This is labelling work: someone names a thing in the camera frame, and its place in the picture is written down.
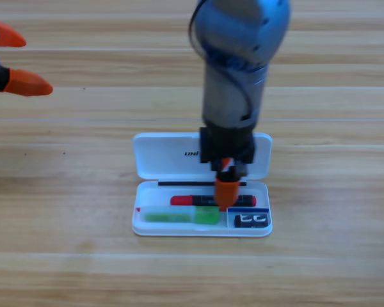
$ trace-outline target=orange-tipped object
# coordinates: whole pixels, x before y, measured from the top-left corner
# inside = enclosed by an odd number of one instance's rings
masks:
[[[234,205],[239,196],[239,186],[239,181],[222,182],[216,178],[214,199],[221,211],[226,211]]]
[[[228,166],[230,160],[231,160],[231,158],[222,159],[222,170],[224,170]]]
[[[34,72],[10,69],[10,79],[3,92],[22,96],[45,96],[52,93],[52,86]]]
[[[25,45],[26,40],[19,32],[0,21],[0,47],[24,47]]]

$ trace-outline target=black eraser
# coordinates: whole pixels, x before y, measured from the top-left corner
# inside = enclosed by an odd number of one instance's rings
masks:
[[[236,228],[264,228],[269,226],[267,214],[238,214],[235,216]]]

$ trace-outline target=black cable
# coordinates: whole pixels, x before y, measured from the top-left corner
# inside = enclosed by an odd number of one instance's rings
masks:
[[[193,50],[195,50],[195,52],[204,60],[206,61],[210,66],[212,66],[213,69],[215,69],[215,71],[217,71],[219,74],[221,74],[223,77],[225,77],[228,81],[230,81],[234,86],[236,86],[236,88],[242,93],[243,97],[244,97],[244,100],[248,106],[248,114],[247,115],[244,115],[242,116],[242,121],[243,120],[249,120],[251,117],[252,117],[252,113],[253,113],[253,107],[252,107],[252,100],[250,99],[250,96],[249,94],[246,92],[246,90],[243,88],[242,84],[236,80],[235,78],[233,78],[227,71],[225,70],[222,70],[220,68],[218,68],[216,65],[214,65],[211,61],[207,61],[207,58],[205,55],[203,55],[201,52],[198,51],[198,49],[196,48],[196,45],[193,41],[193,24],[195,23],[195,19],[196,19],[196,16],[198,15],[201,7],[207,2],[207,0],[201,0],[199,2],[199,4],[196,6],[193,14],[192,14],[192,17],[191,17],[191,20],[189,21],[189,27],[188,27],[188,36],[189,36],[189,42],[193,48]]]

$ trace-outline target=robotic arm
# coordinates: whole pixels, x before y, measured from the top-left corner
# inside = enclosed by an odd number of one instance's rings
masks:
[[[9,25],[0,22],[0,47],[23,47],[26,41]],[[42,96],[52,93],[52,86],[39,75],[14,70],[0,64],[0,92],[21,96]]]
[[[289,0],[200,0],[191,18],[190,41],[205,60],[200,162],[216,172],[214,197],[221,208],[235,203],[246,165],[253,162],[252,131],[268,65],[289,20]]]

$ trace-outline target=pen cap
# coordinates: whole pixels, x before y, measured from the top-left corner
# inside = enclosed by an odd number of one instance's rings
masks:
[[[195,208],[195,224],[211,224],[219,223],[220,213],[219,207],[204,206]]]

